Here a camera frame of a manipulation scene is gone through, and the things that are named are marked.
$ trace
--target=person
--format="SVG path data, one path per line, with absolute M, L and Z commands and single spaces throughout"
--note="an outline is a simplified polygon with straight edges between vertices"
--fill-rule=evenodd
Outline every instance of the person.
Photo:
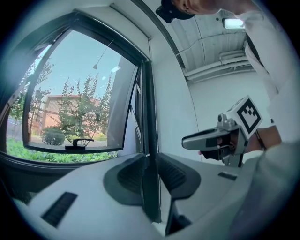
M 257 50 L 254 54 L 248 44 L 245 52 L 262 77 L 271 102 L 268 110 L 276 124 L 259 128 L 258 135 L 249 139 L 246 153 L 262 150 L 262 143 L 269 149 L 282 141 L 300 139 L 297 121 L 300 119 L 300 64 L 293 45 L 278 23 L 273 24 L 252 0 L 162 0 L 162 9 L 171 21 L 215 14 L 224 9 L 244 22 L 247 36 Z M 218 139 L 218 144 L 222 144 L 222 139 Z M 231 135 L 230 144 L 234 150 L 237 134 Z

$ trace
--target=shrub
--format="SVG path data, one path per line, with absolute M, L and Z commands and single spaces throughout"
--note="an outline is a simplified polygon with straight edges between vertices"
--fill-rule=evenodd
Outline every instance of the shrub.
M 32 151 L 24 148 L 23 142 L 7 139 L 7 154 L 28 160 L 53 162 L 53 163 L 82 163 L 103 161 L 118 156 L 117 152 L 104 152 L 95 154 L 60 154 Z
M 42 141 L 48 145 L 61 146 L 66 137 L 58 127 L 46 127 L 42 131 Z
M 97 140 L 97 141 L 101 141 L 101 142 L 102 141 L 107 141 L 107 137 L 103 133 L 100 133 L 97 137 L 94 137 L 94 139 Z

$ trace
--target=ceiling light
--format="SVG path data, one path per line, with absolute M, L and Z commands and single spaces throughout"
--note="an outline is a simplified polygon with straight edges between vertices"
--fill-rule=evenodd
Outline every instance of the ceiling light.
M 116 71 L 120 70 L 121 68 L 119 66 L 115 66 L 111 72 L 115 73 Z
M 244 22 L 241 19 L 224 19 L 224 27 L 226 29 L 244 29 Z

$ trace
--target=white wall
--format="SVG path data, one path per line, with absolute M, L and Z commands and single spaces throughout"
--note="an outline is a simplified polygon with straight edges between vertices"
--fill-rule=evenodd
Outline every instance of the white wall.
M 155 12 L 160 0 L 143 0 Z M 159 151 L 199 159 L 181 146 L 183 137 L 198 131 L 193 101 L 180 65 L 155 24 L 130 0 L 115 4 L 151 34 L 150 54 L 155 84 Z
M 210 79 L 204 82 L 189 83 L 195 111 L 197 115 L 199 131 L 213 128 L 217 125 L 218 115 L 225 113 L 232 105 L 246 95 L 249 95 L 262 115 L 263 122 L 260 127 L 271 126 L 271 117 L 267 112 L 270 104 L 267 92 L 262 80 L 255 72 L 227 75 Z M 244 155 L 244 161 L 260 155 L 261 151 Z M 205 159 L 203 162 L 222 164 L 216 160 Z
M 43 24 L 81 10 L 96 19 L 106 23 L 134 43 L 139 50 L 149 57 L 149 43 L 145 35 L 127 18 L 109 7 L 114 0 L 44 0 L 27 14 L 11 44 L 7 47 L 9 53 L 20 41 Z

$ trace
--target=ceiling pipe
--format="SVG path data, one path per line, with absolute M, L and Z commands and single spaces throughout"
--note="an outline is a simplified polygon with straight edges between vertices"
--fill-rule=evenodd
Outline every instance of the ceiling pipe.
M 245 53 L 241 52 L 241 53 L 235 53 L 235 54 L 231 54 L 231 55 L 225 55 L 220 57 L 220 61 L 222 60 L 228 60 L 228 59 L 232 59 L 232 58 L 240 58 L 240 57 L 245 57 Z
M 225 64 L 229 64 L 229 63 L 233 63 L 233 62 L 240 62 L 240 61 L 248 61 L 247 57 L 239 57 L 239 58 L 233 58 L 233 59 L 228 59 L 228 60 L 220 60 L 218 62 L 214 62 L 212 64 L 203 66 L 203 67 L 199 67 L 195 70 L 192 70 L 190 72 L 187 72 L 184 74 L 185 77 L 190 77 L 192 75 L 201 73 L 205 70 L 211 69 L 211 68 L 216 68 L 219 67 L 221 65 L 225 65 Z
M 204 82 L 206 80 L 212 79 L 212 78 L 223 77 L 223 76 L 227 76 L 227 75 L 231 75 L 231 74 L 238 74 L 238 73 L 250 73 L 250 72 L 254 72 L 254 71 L 255 71 L 254 69 L 239 70 L 239 71 L 235 71 L 232 73 L 222 73 L 222 74 L 215 75 L 215 76 L 205 77 L 205 78 L 202 78 L 202 79 L 199 79 L 196 81 L 192 80 L 191 82 L 192 83 L 200 83 L 200 82 Z
M 230 52 L 222 52 L 219 54 L 219 58 L 220 58 L 220 60 L 222 60 L 222 58 L 225 56 L 230 56 L 230 55 L 235 55 L 235 54 L 243 54 L 245 56 L 245 51 L 244 50 L 236 50 L 236 51 L 230 51 Z
M 201 77 L 201 76 L 204 76 L 204 75 L 216 72 L 216 71 L 220 71 L 220 70 L 224 70 L 224 69 L 228 69 L 228 68 L 242 67 L 242 66 L 247 66 L 247 65 L 250 65 L 249 61 L 239 61 L 239 62 L 236 62 L 236 63 L 231 63 L 231 64 L 227 64 L 227 65 L 224 65 L 224 66 L 218 66 L 218 67 L 214 67 L 214 68 L 202 71 L 200 73 L 197 73 L 195 75 L 187 77 L 187 79 L 188 80 L 193 80 L 193 79 L 196 79 L 198 77 Z

